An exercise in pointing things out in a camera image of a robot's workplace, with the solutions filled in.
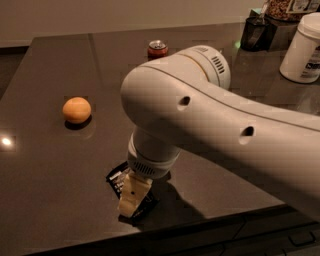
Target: black container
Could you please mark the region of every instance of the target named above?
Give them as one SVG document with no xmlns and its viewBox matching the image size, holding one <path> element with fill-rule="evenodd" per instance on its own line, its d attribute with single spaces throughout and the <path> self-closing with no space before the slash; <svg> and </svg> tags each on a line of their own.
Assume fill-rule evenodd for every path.
<svg viewBox="0 0 320 256">
<path fill-rule="evenodd" d="M 267 28 L 267 20 L 259 20 L 258 17 L 247 18 L 241 38 L 241 48 L 252 52 L 266 50 Z"/>
</svg>

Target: glossy tabletop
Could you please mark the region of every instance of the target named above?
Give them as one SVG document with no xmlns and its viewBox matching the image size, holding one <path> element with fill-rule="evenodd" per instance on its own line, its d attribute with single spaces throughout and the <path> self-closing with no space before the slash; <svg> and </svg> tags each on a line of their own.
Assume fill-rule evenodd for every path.
<svg viewBox="0 0 320 256">
<path fill-rule="evenodd" d="M 155 181 L 159 204 L 131 225 L 119 219 L 118 199 L 106 175 L 126 160 L 133 124 L 120 101 L 126 74 L 148 61 L 151 40 L 169 54 L 194 45 L 222 52 L 230 90 L 292 110 L 320 113 L 319 80 L 304 85 L 283 78 L 285 52 L 238 49 L 243 24 L 36 38 L 0 100 L 0 254 L 21 255 L 157 231 L 283 205 L 247 181 L 188 152 Z M 65 127 L 62 106 L 88 99 L 92 121 Z M 241 226 L 230 227 L 233 237 Z"/>
</svg>

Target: jar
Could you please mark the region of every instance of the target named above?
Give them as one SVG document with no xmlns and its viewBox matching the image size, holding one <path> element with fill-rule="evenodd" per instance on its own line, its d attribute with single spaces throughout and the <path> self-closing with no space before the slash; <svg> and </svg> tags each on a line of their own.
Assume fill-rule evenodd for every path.
<svg viewBox="0 0 320 256">
<path fill-rule="evenodd" d="M 307 13 L 317 11 L 317 0 L 270 0 L 267 16 L 281 21 L 300 21 Z"/>
<path fill-rule="evenodd" d="M 298 83 L 312 83 L 320 76 L 320 13 L 305 15 L 281 63 L 280 73 Z"/>
</svg>

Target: lid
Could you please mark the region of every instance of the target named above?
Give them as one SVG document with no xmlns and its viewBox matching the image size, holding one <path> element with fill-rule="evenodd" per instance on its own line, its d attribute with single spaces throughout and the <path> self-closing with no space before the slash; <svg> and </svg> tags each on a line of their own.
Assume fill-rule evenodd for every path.
<svg viewBox="0 0 320 256">
<path fill-rule="evenodd" d="M 154 50 L 162 50 L 167 47 L 167 45 L 161 40 L 154 40 L 149 43 L 149 47 Z"/>
<path fill-rule="evenodd" d="M 306 36 L 320 39 L 320 13 L 311 13 L 303 16 L 298 30 Z"/>
</svg>

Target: wall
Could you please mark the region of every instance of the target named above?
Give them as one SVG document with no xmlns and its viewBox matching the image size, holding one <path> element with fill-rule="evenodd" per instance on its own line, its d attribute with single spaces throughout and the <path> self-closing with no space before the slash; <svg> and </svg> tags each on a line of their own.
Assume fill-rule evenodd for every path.
<svg viewBox="0 0 320 256">
<path fill-rule="evenodd" d="M 243 21 L 263 0 L 10 0 L 0 4 L 0 47 L 37 36 Z"/>
</svg>

